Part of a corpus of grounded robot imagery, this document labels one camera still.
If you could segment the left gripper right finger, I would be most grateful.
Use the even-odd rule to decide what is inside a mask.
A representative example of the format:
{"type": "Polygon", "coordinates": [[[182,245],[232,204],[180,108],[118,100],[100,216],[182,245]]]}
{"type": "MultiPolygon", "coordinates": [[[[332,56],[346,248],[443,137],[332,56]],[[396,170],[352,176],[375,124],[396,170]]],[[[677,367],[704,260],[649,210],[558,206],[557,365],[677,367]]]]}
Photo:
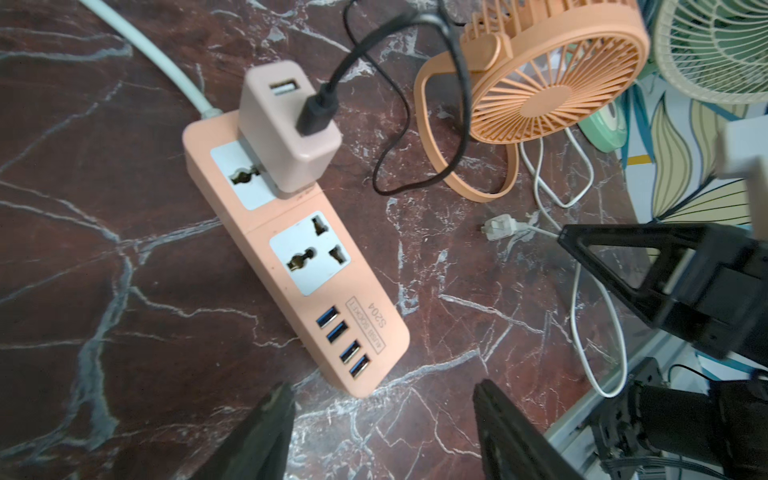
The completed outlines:
{"type": "Polygon", "coordinates": [[[487,479],[582,477],[493,381],[475,385],[473,406],[487,479]]]}

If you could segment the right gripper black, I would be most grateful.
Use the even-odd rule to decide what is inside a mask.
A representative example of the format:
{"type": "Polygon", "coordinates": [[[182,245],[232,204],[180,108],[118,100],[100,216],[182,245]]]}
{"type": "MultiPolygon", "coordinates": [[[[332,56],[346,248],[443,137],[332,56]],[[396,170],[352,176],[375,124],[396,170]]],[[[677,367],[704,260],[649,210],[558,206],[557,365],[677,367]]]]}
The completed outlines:
{"type": "Polygon", "coordinates": [[[765,240],[717,224],[569,224],[558,243],[648,326],[767,364],[765,240]]]}

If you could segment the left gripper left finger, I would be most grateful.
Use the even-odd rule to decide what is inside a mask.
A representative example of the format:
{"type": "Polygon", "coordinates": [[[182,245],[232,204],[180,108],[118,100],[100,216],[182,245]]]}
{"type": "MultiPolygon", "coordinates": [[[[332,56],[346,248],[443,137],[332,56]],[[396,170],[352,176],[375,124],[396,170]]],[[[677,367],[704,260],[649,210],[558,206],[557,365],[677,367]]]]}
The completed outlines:
{"type": "Polygon", "coordinates": [[[283,479],[295,415],[291,387],[276,384],[191,479],[283,479]]]}

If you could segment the pink power strip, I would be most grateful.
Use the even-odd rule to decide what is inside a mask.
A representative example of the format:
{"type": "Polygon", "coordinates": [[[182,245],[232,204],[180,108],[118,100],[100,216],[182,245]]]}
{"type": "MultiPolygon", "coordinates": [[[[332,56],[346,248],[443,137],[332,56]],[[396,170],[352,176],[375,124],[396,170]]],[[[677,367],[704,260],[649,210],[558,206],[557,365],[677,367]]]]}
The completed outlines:
{"type": "Polygon", "coordinates": [[[371,395],[410,333],[321,187],[276,197],[237,112],[189,124],[182,143],[194,183],[326,380],[371,395]]]}

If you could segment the small orange desk fan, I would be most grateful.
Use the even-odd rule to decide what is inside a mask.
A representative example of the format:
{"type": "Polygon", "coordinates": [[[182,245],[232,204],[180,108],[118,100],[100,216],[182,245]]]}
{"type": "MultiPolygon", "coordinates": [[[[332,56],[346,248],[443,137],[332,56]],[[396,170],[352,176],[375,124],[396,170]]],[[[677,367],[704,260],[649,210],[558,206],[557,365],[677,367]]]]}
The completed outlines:
{"type": "Polygon", "coordinates": [[[474,140],[507,149],[500,191],[474,189],[457,174],[445,181],[462,197],[487,203],[506,195],[519,170],[517,146],[570,127],[615,100],[650,53],[641,9],[632,0],[484,1],[460,38],[468,64],[474,140]]]}

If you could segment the pink USB charger adapter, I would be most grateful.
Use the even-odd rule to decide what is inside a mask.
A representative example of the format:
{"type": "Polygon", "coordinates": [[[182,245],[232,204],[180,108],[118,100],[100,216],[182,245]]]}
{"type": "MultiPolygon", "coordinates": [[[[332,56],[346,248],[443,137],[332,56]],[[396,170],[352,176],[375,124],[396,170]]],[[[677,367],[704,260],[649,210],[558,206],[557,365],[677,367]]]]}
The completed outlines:
{"type": "Polygon", "coordinates": [[[244,76],[238,128],[281,198],[319,180],[342,144],[334,122],[312,135],[296,129],[306,100],[315,94],[303,69],[291,60],[252,67],[244,76]]]}

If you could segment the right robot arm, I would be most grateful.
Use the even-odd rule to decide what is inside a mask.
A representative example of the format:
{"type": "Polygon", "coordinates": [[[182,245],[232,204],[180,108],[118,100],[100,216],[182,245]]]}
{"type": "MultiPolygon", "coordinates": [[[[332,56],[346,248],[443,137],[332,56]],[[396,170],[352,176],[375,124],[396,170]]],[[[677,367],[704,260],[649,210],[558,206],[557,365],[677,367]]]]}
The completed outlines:
{"type": "Polygon", "coordinates": [[[604,468],[621,478],[675,465],[726,479],[767,475],[767,243],[714,223],[567,225],[560,245],[648,326],[716,359],[757,364],[706,393],[660,384],[646,361],[591,426],[604,468]]]}

